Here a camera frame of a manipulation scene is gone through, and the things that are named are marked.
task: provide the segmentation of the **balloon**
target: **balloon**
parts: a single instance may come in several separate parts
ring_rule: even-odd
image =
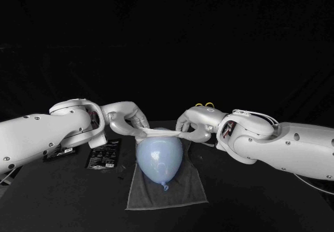
[[[137,145],[137,162],[153,182],[169,189],[166,182],[176,176],[183,161],[183,144],[178,137],[146,138]]]

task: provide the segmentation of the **gray towel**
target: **gray towel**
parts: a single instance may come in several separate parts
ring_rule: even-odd
[[[199,171],[189,160],[189,147],[192,142],[183,142],[183,161],[175,178],[169,181],[169,190],[155,183],[136,164],[133,182],[129,193],[126,210],[152,210],[182,207],[192,204],[209,203]]]

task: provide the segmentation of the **table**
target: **table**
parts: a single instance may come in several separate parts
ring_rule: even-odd
[[[150,122],[175,129],[176,121]],[[333,231],[334,212],[320,193],[297,177],[258,161],[238,162],[227,152],[194,143],[189,156],[199,170],[209,203],[126,210],[136,163],[136,140],[123,138],[119,168],[90,170],[91,148],[75,156],[27,164],[0,200],[0,231]]]

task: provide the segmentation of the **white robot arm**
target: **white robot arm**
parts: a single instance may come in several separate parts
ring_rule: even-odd
[[[104,129],[109,124],[119,134],[147,136],[139,129],[150,128],[146,115],[130,101],[99,106],[87,99],[73,99],[54,105],[50,113],[27,115],[0,123],[0,174],[41,158],[60,144],[68,148],[86,143],[91,148],[107,144]]]
[[[188,132],[189,124],[195,132]],[[183,131],[179,137],[195,142],[206,142],[211,133],[217,133],[217,148],[245,164],[260,159],[286,172],[334,180],[333,128],[278,123],[257,112],[234,110],[227,114],[215,108],[195,106],[181,116],[176,130]]]

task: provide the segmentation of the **balloon neck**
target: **balloon neck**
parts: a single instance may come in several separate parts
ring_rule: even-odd
[[[165,186],[165,191],[168,191],[169,190],[169,185],[166,185],[166,182],[163,182],[162,185]]]

